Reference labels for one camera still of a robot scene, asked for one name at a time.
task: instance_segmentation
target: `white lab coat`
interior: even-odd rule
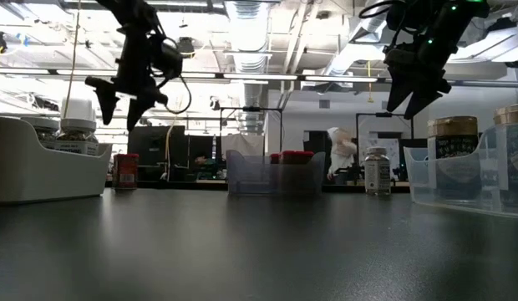
[[[333,175],[339,168],[347,168],[353,164],[353,155],[357,152],[357,146],[350,141],[351,135],[343,129],[331,128],[328,130],[332,140],[332,164],[328,174]]]

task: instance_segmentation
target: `white plastic bin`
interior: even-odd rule
[[[112,145],[98,156],[48,150],[26,121],[0,117],[0,203],[42,202],[103,193]]]

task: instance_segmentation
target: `person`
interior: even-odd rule
[[[216,178],[218,166],[206,153],[200,152],[194,156],[194,163],[198,166],[196,180],[211,180]]]
[[[215,161],[212,160],[205,152],[197,153],[194,156],[194,163],[198,166],[214,165]]]
[[[336,172],[354,163],[353,155],[357,152],[357,146],[351,141],[352,135],[345,129],[333,127],[328,130],[328,134],[332,140],[332,164],[328,169],[328,180],[335,179],[335,184],[346,185],[347,173],[336,174]]]

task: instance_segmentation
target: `clear plastic bin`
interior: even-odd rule
[[[305,165],[270,164],[270,158],[243,156],[229,150],[227,184],[233,195],[318,195],[326,154],[315,154]]]
[[[518,125],[512,126],[513,131],[518,132]],[[480,137],[476,151],[468,156],[428,160],[427,149],[405,147],[412,201],[518,217],[518,188],[511,185],[518,177],[518,138],[511,139],[508,132],[509,125],[488,129]],[[510,147],[512,143],[516,143],[515,149]],[[448,177],[437,178],[437,168]],[[480,187],[478,191],[465,194],[466,190],[472,189],[466,187],[465,183],[473,176],[480,178]],[[437,181],[446,182],[446,191],[438,189]]]

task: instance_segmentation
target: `glass jar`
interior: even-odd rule
[[[89,156],[98,155],[99,142],[95,138],[95,122],[89,120],[61,120],[57,150]]]
[[[518,212],[518,105],[498,109],[494,117],[500,200],[506,212]]]
[[[21,120],[27,121],[36,131],[36,136],[40,144],[50,150],[55,149],[55,142],[58,136],[58,121],[39,117],[22,117]]]
[[[365,192],[373,196],[391,193],[391,164],[384,147],[367,149],[365,158]]]
[[[481,191],[478,120],[452,116],[428,122],[429,183],[439,202],[475,204]],[[465,160],[440,160],[467,156]]]

